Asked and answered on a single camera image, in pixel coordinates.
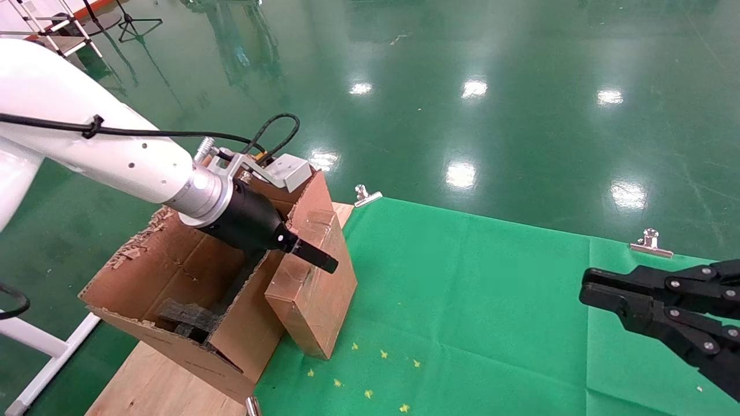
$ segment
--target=cardboard box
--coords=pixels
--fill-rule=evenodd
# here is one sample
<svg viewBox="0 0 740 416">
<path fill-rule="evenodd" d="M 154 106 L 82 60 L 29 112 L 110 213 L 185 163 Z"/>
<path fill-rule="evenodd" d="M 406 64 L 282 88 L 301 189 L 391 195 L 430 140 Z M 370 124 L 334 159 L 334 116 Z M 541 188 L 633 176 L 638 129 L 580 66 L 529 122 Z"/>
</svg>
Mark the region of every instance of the cardboard box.
<svg viewBox="0 0 740 416">
<path fill-rule="evenodd" d="M 290 194 L 259 180 L 251 185 L 272 200 L 289 227 L 305 222 L 312 209 L 326 208 L 323 201 L 329 197 L 322 172 Z M 261 257 L 246 283 L 237 286 L 205 344 L 175 334 L 175 324 L 158 317 L 162 303 L 173 299 L 211 308 L 239 277 L 246 277 L 245 260 L 257 259 L 245 258 L 240 250 L 186 227 L 169 208 L 157 211 L 149 227 L 121 247 L 79 297 L 92 313 L 243 403 L 284 332 L 264 297 L 283 256 L 271 251 Z"/>
<path fill-rule="evenodd" d="M 277 268 L 265 297 L 303 352 L 328 360 L 357 287 L 357 279 L 333 209 L 309 211 L 303 224 L 298 225 L 297 233 L 303 240 L 336 258 L 339 267 L 334 274 L 329 274 L 295 256 L 286 256 Z"/>
</svg>

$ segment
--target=torn cardboard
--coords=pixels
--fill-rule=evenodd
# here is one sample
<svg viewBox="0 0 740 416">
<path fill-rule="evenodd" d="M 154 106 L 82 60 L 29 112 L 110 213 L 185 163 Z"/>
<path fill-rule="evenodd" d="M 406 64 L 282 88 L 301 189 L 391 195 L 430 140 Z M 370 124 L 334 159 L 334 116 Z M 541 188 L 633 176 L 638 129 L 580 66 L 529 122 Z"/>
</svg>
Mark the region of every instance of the torn cardboard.
<svg viewBox="0 0 740 416">
<path fill-rule="evenodd" d="M 322 172 L 292 193 L 253 180 L 287 217 L 302 224 L 311 209 L 332 209 Z M 245 264 L 237 249 L 185 226 L 170 208 L 121 247 L 80 299 L 90 311 L 134 335 L 234 400 L 253 393 L 284 328 L 264 293 L 284 254 L 268 252 L 238 291 L 206 345 L 175 334 L 176 324 L 158 313 L 167 299 L 209 308 L 219 303 Z"/>
</svg>

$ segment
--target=metal clip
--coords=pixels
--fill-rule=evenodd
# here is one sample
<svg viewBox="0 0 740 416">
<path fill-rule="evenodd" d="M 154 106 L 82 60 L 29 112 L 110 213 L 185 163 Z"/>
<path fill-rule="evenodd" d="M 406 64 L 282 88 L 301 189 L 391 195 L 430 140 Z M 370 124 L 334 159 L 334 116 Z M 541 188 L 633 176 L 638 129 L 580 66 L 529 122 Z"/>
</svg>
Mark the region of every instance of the metal clip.
<svg viewBox="0 0 740 416">
<path fill-rule="evenodd" d="M 653 228 L 647 228 L 642 232 L 643 238 L 637 241 L 637 244 L 630 244 L 630 249 L 636 252 L 644 252 L 647 254 L 657 255 L 659 257 L 673 258 L 673 252 L 658 247 L 658 231 Z"/>
<path fill-rule="evenodd" d="M 368 190 L 365 189 L 365 185 L 357 185 L 354 187 L 354 190 L 357 192 L 357 201 L 354 203 L 356 208 L 370 204 L 372 201 L 383 197 L 383 194 L 380 192 L 376 192 L 372 195 L 368 194 Z"/>
<path fill-rule="evenodd" d="M 260 402 L 257 401 L 255 396 L 246 398 L 246 416 L 262 416 Z"/>
</svg>

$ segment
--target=green cloth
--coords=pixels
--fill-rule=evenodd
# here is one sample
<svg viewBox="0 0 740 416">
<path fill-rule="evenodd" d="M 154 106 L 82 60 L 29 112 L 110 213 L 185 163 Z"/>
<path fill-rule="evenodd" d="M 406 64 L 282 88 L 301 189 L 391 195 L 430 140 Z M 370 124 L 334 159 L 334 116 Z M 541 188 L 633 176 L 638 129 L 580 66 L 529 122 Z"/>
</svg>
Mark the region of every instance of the green cloth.
<svg viewBox="0 0 740 416">
<path fill-rule="evenodd" d="M 345 234 L 358 285 L 334 355 L 304 357 L 286 337 L 255 393 L 265 416 L 740 410 L 660 342 L 578 300 L 589 266 L 707 261 L 390 198 L 356 209 Z"/>
</svg>

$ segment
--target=white metal frame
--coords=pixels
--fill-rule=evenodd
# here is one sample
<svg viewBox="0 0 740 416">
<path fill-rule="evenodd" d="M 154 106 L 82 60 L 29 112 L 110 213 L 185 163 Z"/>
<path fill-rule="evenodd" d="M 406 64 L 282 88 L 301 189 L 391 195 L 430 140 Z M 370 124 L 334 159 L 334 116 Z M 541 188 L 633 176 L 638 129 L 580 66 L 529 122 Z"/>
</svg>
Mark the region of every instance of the white metal frame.
<svg viewBox="0 0 740 416">
<path fill-rule="evenodd" d="M 72 357 L 72 354 L 75 353 L 99 321 L 99 317 L 92 313 L 87 314 L 87 317 L 83 319 L 66 341 L 60 340 L 19 318 L 0 321 L 0 335 L 17 340 L 51 357 L 16 401 L 7 408 L 5 416 L 20 416 L 28 410 L 31 403 L 41 394 L 41 391 L 46 388 L 67 360 Z"/>
<path fill-rule="evenodd" d="M 0 30 L 0 35 L 22 35 L 22 36 L 30 36 L 30 35 L 37 35 L 37 36 L 43 36 L 48 41 L 49 44 L 54 48 L 54 50 L 63 57 L 68 57 L 72 55 L 73 53 L 77 52 L 78 50 L 82 49 L 85 45 L 90 45 L 92 50 L 95 51 L 95 53 L 98 55 L 98 57 L 102 58 L 103 56 L 100 54 L 100 50 L 98 50 L 98 47 L 96 47 L 95 43 L 93 43 L 93 40 L 90 39 L 90 37 L 87 35 L 87 32 L 85 32 L 85 29 L 80 24 L 79 20 L 75 17 L 75 13 L 70 9 L 70 7 L 67 5 L 67 3 L 64 0 L 57 0 L 59 4 L 61 4 L 62 9 L 64 10 L 64 13 L 67 14 L 66 17 L 62 16 L 52 16 L 52 17 L 35 17 L 30 10 L 28 10 L 28 7 L 23 3 L 23 0 L 9 0 L 8 3 L 10 3 L 13 6 L 13 9 L 16 10 L 19 16 L 21 16 L 21 19 L 26 22 L 26 25 L 28 25 L 29 29 L 31 29 L 31 32 L 19 32 L 15 30 Z M 48 20 L 51 22 L 59 21 L 59 23 L 54 24 L 52 27 L 49 28 L 49 30 L 44 29 L 43 26 L 38 22 L 39 20 Z M 82 36 L 84 37 L 84 41 L 81 41 L 76 46 L 72 47 L 69 50 L 62 51 L 59 46 L 54 42 L 54 39 L 50 36 L 51 33 L 56 32 L 57 30 L 61 29 L 62 27 L 67 26 L 70 23 L 74 23 L 77 27 L 77 30 L 82 33 Z"/>
</svg>

